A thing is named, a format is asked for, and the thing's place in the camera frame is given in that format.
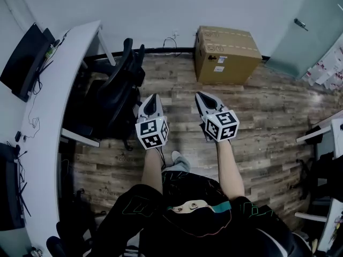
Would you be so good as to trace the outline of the black computer monitor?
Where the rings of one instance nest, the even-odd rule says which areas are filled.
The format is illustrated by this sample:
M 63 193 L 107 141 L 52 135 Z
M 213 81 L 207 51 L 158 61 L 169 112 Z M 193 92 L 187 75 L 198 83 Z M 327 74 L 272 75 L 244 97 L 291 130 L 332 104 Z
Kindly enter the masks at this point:
M 13 147 L 0 143 L 0 231 L 25 226 Z
M 10 88 L 13 95 L 27 102 L 45 55 L 54 42 L 48 28 L 41 31 L 37 24 L 33 24 L 10 56 L 0 75 L 0 82 Z

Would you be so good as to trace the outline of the person's right forearm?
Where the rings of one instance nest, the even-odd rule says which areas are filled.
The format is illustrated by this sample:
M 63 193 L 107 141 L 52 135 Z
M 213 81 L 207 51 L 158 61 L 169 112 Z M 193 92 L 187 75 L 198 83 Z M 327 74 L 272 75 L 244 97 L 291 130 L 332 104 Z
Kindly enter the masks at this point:
M 233 201 L 244 196 L 244 183 L 236 165 L 232 146 L 228 140 L 216 144 L 219 184 L 224 194 Z

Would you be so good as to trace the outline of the small green desk device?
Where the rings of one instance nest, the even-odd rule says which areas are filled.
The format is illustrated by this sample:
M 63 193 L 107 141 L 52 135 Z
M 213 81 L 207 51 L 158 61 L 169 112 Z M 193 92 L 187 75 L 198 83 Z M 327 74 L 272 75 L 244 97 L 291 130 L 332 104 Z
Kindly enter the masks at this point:
M 58 47 L 59 47 L 59 44 L 57 44 L 55 47 L 50 47 L 49 48 L 49 50 L 46 52 L 46 54 L 45 54 L 45 60 L 46 61 L 49 61 L 51 58 L 52 58 L 52 56 L 55 54 L 55 52 L 57 51 L 57 49 L 58 49 Z

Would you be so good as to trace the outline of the large brown cardboard box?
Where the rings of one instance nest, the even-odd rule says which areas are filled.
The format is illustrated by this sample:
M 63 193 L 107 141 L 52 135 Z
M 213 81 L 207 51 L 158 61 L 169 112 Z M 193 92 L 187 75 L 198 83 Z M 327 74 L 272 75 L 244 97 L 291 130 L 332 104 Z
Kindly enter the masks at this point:
M 195 71 L 203 84 L 244 84 L 262 61 L 250 32 L 200 26 L 195 40 Z

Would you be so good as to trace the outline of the person's black printed shirt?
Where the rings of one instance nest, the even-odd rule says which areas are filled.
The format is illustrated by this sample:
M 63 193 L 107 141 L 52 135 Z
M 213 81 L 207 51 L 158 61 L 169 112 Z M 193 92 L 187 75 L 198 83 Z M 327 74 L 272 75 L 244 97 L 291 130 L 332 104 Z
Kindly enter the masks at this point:
M 121 195 L 99 226 L 92 257 L 289 257 L 294 237 L 268 206 L 241 196 L 233 201 L 217 181 L 193 173 L 166 171 L 163 193 L 139 184 Z M 163 215 L 209 207 L 232 210 L 230 225 L 215 236 L 197 238 L 172 227 Z

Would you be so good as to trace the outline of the black baseboard strip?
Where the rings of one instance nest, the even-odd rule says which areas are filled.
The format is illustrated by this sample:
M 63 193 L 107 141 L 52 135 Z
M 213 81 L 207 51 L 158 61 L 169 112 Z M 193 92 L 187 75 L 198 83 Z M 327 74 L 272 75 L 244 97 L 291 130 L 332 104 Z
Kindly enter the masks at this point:
M 146 48 L 145 54 L 168 54 L 171 53 L 175 55 L 176 57 L 181 54 L 194 54 L 195 48 L 186 48 L 186 47 L 179 47 L 179 48 Z M 105 59 L 107 58 L 106 54 L 99 54 L 99 55 L 93 55 L 93 56 L 86 56 L 85 60 L 86 62 L 95 61 L 99 59 Z

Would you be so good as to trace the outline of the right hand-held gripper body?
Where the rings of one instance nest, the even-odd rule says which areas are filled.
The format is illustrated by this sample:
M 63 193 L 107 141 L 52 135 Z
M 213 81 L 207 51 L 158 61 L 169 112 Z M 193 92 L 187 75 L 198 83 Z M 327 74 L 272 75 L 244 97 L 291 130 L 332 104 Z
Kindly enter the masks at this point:
M 236 137 L 239 119 L 233 110 L 225 107 L 224 112 L 208 113 L 201 119 L 200 127 L 207 141 L 220 142 Z

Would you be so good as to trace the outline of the white papers on wall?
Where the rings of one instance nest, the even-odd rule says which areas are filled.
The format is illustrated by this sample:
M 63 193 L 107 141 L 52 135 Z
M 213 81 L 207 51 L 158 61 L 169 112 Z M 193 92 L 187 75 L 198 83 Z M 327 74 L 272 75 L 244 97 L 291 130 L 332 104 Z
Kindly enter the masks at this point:
M 303 79 L 311 86 L 318 84 L 329 90 L 343 88 L 343 47 L 329 51 L 307 70 Z

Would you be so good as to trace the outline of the person's left forearm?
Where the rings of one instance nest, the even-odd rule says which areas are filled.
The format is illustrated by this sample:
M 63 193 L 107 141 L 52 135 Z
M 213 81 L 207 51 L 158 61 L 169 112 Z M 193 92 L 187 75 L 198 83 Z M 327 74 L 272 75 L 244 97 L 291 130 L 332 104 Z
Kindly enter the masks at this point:
M 141 183 L 152 187 L 160 194 L 163 193 L 161 169 L 162 159 L 158 150 L 156 148 L 147 150 Z

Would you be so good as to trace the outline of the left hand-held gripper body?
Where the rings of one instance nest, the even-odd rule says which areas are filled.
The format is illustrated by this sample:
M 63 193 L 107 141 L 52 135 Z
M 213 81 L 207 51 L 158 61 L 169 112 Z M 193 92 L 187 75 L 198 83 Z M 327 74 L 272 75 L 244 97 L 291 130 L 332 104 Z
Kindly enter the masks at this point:
M 139 115 L 135 127 L 137 137 L 145 149 L 158 148 L 166 144 L 169 132 L 166 116 L 148 118 Z

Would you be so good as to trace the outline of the black office chair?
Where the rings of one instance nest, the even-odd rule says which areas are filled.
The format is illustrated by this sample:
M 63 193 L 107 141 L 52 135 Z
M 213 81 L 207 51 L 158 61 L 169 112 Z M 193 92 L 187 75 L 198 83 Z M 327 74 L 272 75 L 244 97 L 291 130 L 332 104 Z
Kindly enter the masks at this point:
M 103 61 L 89 61 L 91 72 L 102 73 L 105 80 L 93 80 L 85 97 L 76 108 L 66 112 L 63 127 L 89 139 L 118 139 L 123 141 L 126 150 L 128 138 L 135 129 L 136 105 L 140 105 L 140 91 L 145 71 L 142 63 L 145 47 L 135 52 L 133 40 L 123 42 L 123 53 L 116 65 Z

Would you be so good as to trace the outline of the person's grey trouser leg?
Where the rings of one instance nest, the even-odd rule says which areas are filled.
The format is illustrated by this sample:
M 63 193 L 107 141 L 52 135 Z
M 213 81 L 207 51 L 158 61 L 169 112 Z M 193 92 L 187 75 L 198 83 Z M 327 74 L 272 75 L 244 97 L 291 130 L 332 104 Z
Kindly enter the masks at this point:
M 188 160 L 183 156 L 178 156 L 177 158 L 172 158 L 173 164 L 169 167 L 166 167 L 163 172 L 165 171 L 181 171 L 181 172 L 190 172 L 190 163 Z

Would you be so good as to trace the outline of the white curved desk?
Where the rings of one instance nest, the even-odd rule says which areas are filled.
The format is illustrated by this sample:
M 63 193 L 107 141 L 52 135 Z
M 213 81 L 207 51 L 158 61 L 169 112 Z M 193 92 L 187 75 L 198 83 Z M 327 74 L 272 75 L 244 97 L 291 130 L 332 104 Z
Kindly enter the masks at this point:
M 32 246 L 43 257 L 50 257 L 46 241 L 56 236 L 59 221 L 57 166 L 62 135 L 90 146 L 99 143 L 62 128 L 66 105 L 73 83 L 92 41 L 99 39 L 111 65 L 115 60 L 102 35 L 101 21 L 76 26 L 62 33 L 63 43 L 52 56 L 53 62 L 42 72 L 42 87 L 26 103 L 20 132 L 27 136 L 19 141 L 24 155 L 20 163 L 27 183 L 23 198 L 25 227 Z

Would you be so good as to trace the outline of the frosted glass door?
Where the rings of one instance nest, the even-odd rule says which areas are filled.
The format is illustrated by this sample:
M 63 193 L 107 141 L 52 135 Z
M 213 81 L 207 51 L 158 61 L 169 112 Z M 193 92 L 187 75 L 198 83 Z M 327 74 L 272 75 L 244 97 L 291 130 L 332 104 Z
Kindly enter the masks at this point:
M 299 79 L 342 33 L 343 0 L 304 0 L 265 66 Z

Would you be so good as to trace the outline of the white side desk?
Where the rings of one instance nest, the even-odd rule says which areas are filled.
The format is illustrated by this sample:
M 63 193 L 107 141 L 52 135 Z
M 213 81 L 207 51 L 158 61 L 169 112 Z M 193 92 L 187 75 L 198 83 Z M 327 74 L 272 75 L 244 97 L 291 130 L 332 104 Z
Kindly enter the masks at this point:
M 334 158 L 343 155 L 343 118 L 330 118 L 323 120 L 315 125 L 306 135 L 296 139 L 296 142 L 305 141 L 309 145 L 314 145 L 314 158 L 316 161 L 321 155 L 332 152 Z M 309 211 L 315 211 L 316 207 L 328 205 L 329 209 L 324 216 L 313 215 L 309 213 L 295 213 L 296 217 L 311 220 L 312 222 L 324 222 L 322 234 L 316 248 L 316 252 L 327 253 L 332 247 L 337 233 L 343 229 L 343 202 L 340 202 L 329 196 L 311 199 Z

